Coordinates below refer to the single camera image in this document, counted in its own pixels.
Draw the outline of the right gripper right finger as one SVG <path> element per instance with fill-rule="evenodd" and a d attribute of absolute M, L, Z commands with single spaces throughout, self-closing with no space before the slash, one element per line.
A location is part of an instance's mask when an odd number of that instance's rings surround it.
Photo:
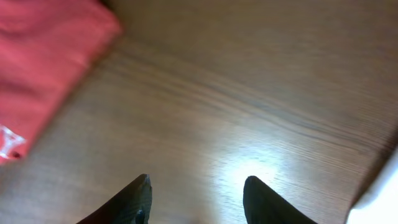
<path fill-rule="evenodd" d="M 317 224 L 254 175 L 244 183 L 243 207 L 248 224 Z"/>

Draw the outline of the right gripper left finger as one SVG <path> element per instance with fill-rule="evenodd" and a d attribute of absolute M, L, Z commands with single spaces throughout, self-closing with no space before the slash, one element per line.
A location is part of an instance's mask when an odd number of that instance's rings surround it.
<path fill-rule="evenodd" d="M 77 224 L 148 224 L 151 205 L 150 176 L 141 174 Z"/>

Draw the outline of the orange t-shirt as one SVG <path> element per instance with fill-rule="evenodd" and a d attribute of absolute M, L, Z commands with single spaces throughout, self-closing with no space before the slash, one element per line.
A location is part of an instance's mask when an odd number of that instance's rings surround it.
<path fill-rule="evenodd" d="M 1 1 L 2 164 L 29 152 L 120 31 L 100 1 Z"/>

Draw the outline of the white t-shirt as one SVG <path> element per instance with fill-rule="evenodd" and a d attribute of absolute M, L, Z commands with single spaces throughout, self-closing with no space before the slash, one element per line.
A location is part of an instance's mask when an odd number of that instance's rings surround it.
<path fill-rule="evenodd" d="M 397 224 L 397 149 L 349 211 L 346 224 Z"/>

